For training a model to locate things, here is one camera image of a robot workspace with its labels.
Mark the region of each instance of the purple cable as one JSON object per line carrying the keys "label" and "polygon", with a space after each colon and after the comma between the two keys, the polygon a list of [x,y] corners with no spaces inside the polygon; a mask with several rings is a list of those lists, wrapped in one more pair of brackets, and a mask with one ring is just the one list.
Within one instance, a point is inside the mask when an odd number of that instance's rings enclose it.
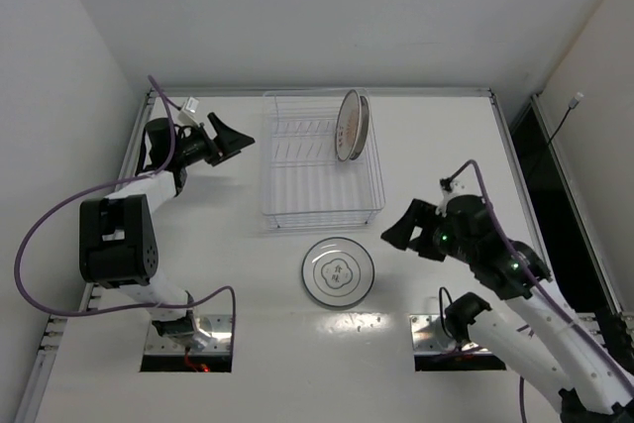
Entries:
{"label": "purple cable", "polygon": [[544,296],[544,299],[546,299],[546,301],[550,304],[553,311],[555,311],[564,320],[564,322],[566,322],[567,324],[570,324],[577,331],[577,333],[581,336],[581,338],[596,352],[596,354],[599,355],[599,357],[614,370],[614,373],[616,374],[618,379],[621,381],[621,383],[628,389],[630,394],[634,395],[634,385],[632,385],[629,378],[625,375],[623,369],[610,356],[608,356],[603,350],[603,348],[596,342],[596,340],[593,339],[592,336],[590,336],[584,330],[584,328],[582,328],[577,322],[575,322],[568,315],[568,313],[564,309],[562,309],[562,307],[555,301],[555,299],[553,299],[553,297],[550,294],[548,294],[546,289],[544,289],[544,287],[540,284],[537,277],[535,277],[535,274],[531,272],[528,265],[524,262],[524,260],[519,255],[519,253],[517,253],[517,251],[513,248],[513,245],[511,244],[510,240],[504,233],[504,230],[502,229],[502,226],[499,223],[497,216],[495,215],[495,212],[493,210],[493,204],[486,191],[486,186],[484,185],[484,178],[482,177],[482,172],[480,171],[479,165],[477,165],[477,162],[473,159],[467,160],[450,177],[449,179],[450,182],[454,178],[456,178],[458,175],[460,175],[463,172],[463,170],[465,170],[469,165],[472,165],[474,168],[475,176],[477,178],[477,183],[479,185],[480,192],[482,193],[482,198],[484,199],[484,206],[486,207],[486,211],[488,212],[488,215],[491,217],[491,222],[493,223],[493,227],[495,228],[495,231],[499,235],[499,238],[502,240],[502,243],[504,244],[504,247],[506,248],[506,250],[509,253],[511,253],[511,255],[515,258],[515,260],[520,264],[520,266],[522,267],[522,270],[528,277],[529,281],[531,281],[531,283],[537,288],[537,290],[542,293],[542,295]]}
{"label": "purple cable", "polygon": [[162,308],[162,309],[191,309],[193,307],[199,306],[200,304],[203,304],[204,302],[207,302],[209,299],[211,299],[212,297],[214,297],[217,294],[221,293],[222,291],[229,290],[231,292],[231,301],[232,301],[232,313],[231,313],[232,314],[232,324],[231,324],[230,350],[233,353],[234,335],[235,335],[235,329],[236,329],[236,292],[235,292],[234,288],[231,287],[231,286],[222,286],[219,289],[216,289],[211,294],[208,294],[207,296],[203,297],[202,299],[199,299],[197,301],[193,301],[193,302],[188,303],[188,304],[161,304],[161,305],[157,306],[156,303],[149,302],[149,303],[145,303],[145,304],[144,303],[127,304],[127,305],[123,305],[123,306],[109,307],[107,309],[97,309],[97,310],[94,310],[94,311],[65,311],[65,310],[62,310],[62,309],[53,309],[52,307],[48,307],[48,306],[38,302],[33,296],[31,296],[31,294],[29,294],[29,291],[27,291],[27,289],[24,286],[24,283],[22,282],[21,267],[22,267],[22,258],[24,256],[24,251],[25,251],[27,245],[29,244],[29,241],[31,240],[31,238],[33,238],[33,235],[36,233],[36,231],[57,210],[59,210],[60,208],[65,207],[69,203],[74,202],[75,200],[77,200],[77,199],[79,199],[81,197],[84,197],[84,196],[86,196],[88,194],[91,194],[93,192],[96,192],[98,190],[103,190],[104,188],[112,188],[112,187],[114,187],[116,185],[124,185],[124,184],[127,184],[127,183],[136,182],[136,181],[139,181],[139,180],[145,180],[146,178],[152,177],[153,175],[156,175],[156,174],[164,171],[167,168],[167,166],[169,165],[171,159],[173,158],[174,150],[175,150],[175,147],[176,147],[176,135],[175,135],[175,132],[174,132],[174,122],[173,122],[173,119],[171,117],[171,112],[169,111],[168,105],[171,105],[171,106],[173,106],[176,109],[180,109],[180,108],[178,108],[178,106],[176,106],[169,98],[167,98],[167,96],[165,95],[163,90],[160,88],[159,84],[155,81],[155,79],[151,75],[148,76],[148,80],[150,81],[150,84],[152,85],[152,88],[157,92],[158,96],[162,100],[163,106],[165,108],[165,113],[167,115],[167,121],[169,122],[169,153],[167,154],[167,158],[165,159],[165,162],[162,163],[160,165],[160,167],[157,170],[155,170],[152,174],[138,175],[136,177],[120,178],[118,180],[113,180],[111,182],[102,183],[101,185],[95,185],[94,187],[90,187],[90,188],[87,188],[85,190],[82,190],[81,192],[77,192],[74,195],[62,200],[56,206],[54,206],[51,210],[49,210],[47,213],[45,213],[33,225],[33,227],[31,227],[31,229],[27,232],[27,234],[25,235],[24,239],[22,240],[22,243],[20,244],[20,247],[18,248],[18,253],[16,254],[16,259],[15,259],[15,263],[14,263],[14,266],[13,266],[13,277],[14,277],[15,282],[16,282],[16,287],[18,288],[18,291],[20,292],[22,297],[29,304],[31,304],[33,307],[35,307],[36,309],[39,309],[39,310],[41,310],[43,312],[46,312],[47,314],[53,314],[53,315],[59,316],[59,317],[99,316],[101,314],[110,314],[111,312],[126,311],[126,310],[129,310],[129,309],[143,309],[143,308],[147,309],[147,308],[156,308],[156,307],[159,307],[159,308]]}

